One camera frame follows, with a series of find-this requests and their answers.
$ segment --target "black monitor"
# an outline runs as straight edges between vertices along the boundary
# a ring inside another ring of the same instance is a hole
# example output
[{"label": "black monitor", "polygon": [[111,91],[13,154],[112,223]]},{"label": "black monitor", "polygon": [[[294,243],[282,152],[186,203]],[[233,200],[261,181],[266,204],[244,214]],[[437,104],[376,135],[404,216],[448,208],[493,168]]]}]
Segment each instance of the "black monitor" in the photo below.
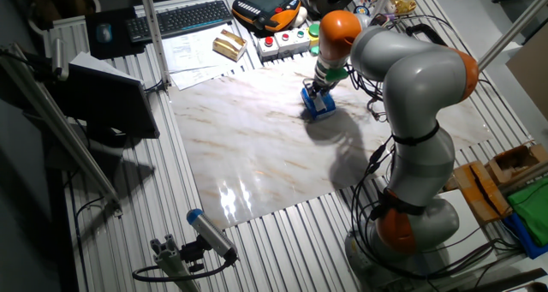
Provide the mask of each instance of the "black monitor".
[{"label": "black monitor", "polygon": [[[25,57],[34,68],[51,72],[50,58],[32,54]],[[159,136],[148,99],[137,80],[69,64],[66,81],[46,82],[45,86],[65,116],[115,128],[135,138]]]}]

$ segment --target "keyboard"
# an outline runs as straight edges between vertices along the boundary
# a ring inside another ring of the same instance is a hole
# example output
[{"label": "keyboard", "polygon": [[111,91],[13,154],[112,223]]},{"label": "keyboard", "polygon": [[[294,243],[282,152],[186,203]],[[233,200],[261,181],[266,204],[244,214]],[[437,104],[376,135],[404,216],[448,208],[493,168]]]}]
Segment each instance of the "keyboard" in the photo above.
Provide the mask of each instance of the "keyboard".
[{"label": "keyboard", "polygon": [[[223,1],[195,4],[181,9],[156,14],[162,38],[201,31],[232,21],[232,15]],[[126,20],[132,43],[152,42],[146,17]]]}]

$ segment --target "red button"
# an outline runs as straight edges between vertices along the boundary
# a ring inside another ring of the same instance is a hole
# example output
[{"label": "red button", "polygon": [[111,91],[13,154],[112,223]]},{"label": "red button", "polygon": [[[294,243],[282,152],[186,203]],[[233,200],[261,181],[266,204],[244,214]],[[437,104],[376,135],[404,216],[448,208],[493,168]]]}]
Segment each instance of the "red button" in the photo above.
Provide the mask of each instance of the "red button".
[{"label": "red button", "polygon": [[267,47],[272,46],[272,43],[274,43],[274,39],[272,39],[272,37],[269,36],[269,37],[267,37],[267,38],[265,39],[265,45],[266,45]]}]

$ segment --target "orange joint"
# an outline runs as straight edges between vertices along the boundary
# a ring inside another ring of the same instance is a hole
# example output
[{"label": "orange joint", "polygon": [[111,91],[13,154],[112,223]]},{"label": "orange joint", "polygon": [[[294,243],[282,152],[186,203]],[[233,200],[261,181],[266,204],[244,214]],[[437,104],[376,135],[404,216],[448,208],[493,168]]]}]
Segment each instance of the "orange joint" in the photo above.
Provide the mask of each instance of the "orange joint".
[{"label": "orange joint", "polygon": [[417,250],[408,214],[396,209],[389,209],[386,214],[377,219],[377,233],[388,248],[405,254],[413,254]]},{"label": "orange joint", "polygon": [[350,54],[354,39],[361,32],[356,16],[346,10],[334,10],[319,23],[319,51],[325,60],[339,60]]},{"label": "orange joint", "polygon": [[480,78],[480,70],[478,69],[478,63],[473,57],[462,51],[458,51],[457,49],[450,49],[461,57],[464,62],[464,68],[466,69],[466,88],[464,89],[464,94],[462,94],[461,98],[461,101],[463,101],[475,90],[476,85],[478,84],[478,79]]}]

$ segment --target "marble board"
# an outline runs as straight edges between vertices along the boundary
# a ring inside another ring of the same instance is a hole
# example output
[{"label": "marble board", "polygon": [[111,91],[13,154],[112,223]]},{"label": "marble board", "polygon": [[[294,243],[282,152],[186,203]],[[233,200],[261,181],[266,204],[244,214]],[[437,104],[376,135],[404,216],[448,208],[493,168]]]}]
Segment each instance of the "marble board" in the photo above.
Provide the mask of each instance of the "marble board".
[{"label": "marble board", "polygon": [[[349,79],[331,93],[335,115],[309,122],[300,91],[315,62],[303,58],[171,88],[204,212],[221,229],[356,184],[390,136],[390,125],[374,120],[369,97]],[[493,138],[481,120],[469,100],[438,113],[456,150]]]}]

